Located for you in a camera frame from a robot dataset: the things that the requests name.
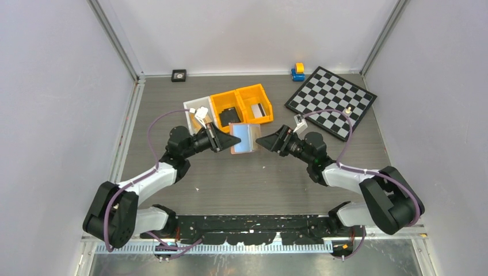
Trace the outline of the tan leather card holder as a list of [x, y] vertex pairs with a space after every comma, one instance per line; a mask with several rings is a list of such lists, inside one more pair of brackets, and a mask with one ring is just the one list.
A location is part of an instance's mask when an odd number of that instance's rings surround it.
[[260, 146], [256, 140], [261, 137], [260, 124], [230, 124], [230, 134], [241, 140], [231, 147], [232, 154], [247, 154], [259, 150]]

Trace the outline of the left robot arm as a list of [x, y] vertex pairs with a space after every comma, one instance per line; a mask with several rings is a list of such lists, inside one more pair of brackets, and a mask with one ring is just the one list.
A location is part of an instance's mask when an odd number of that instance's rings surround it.
[[190, 168], [191, 156], [205, 150], [220, 152], [240, 142], [239, 137], [221, 131], [212, 122], [193, 135], [184, 126], [174, 127], [165, 153], [154, 167], [127, 181], [100, 184], [83, 221], [83, 231], [102, 240], [108, 251], [145, 232], [172, 237], [177, 229], [174, 212], [162, 205], [139, 209], [141, 203], [180, 181]]

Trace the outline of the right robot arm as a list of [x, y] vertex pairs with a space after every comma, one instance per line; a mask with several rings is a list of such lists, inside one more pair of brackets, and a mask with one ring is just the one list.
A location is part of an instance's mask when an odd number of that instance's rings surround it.
[[395, 167], [365, 170], [339, 164], [327, 154], [326, 143], [318, 132], [309, 132], [301, 139], [283, 125], [256, 142], [270, 152], [292, 155], [305, 162], [313, 182], [350, 190], [363, 197], [363, 202], [345, 202], [329, 212], [332, 216], [328, 221], [329, 230], [336, 236], [343, 236], [357, 225], [375, 225], [393, 235], [415, 224], [425, 212], [423, 202]]

